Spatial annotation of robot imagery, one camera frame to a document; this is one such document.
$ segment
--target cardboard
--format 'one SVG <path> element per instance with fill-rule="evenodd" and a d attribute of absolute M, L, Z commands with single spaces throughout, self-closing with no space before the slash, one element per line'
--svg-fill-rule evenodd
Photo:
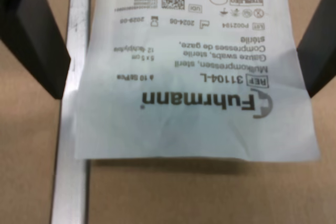
<path fill-rule="evenodd" d="M 69 0 L 49 0 L 65 38 Z M 0 42 L 0 219 L 49 223 L 60 102 Z"/>

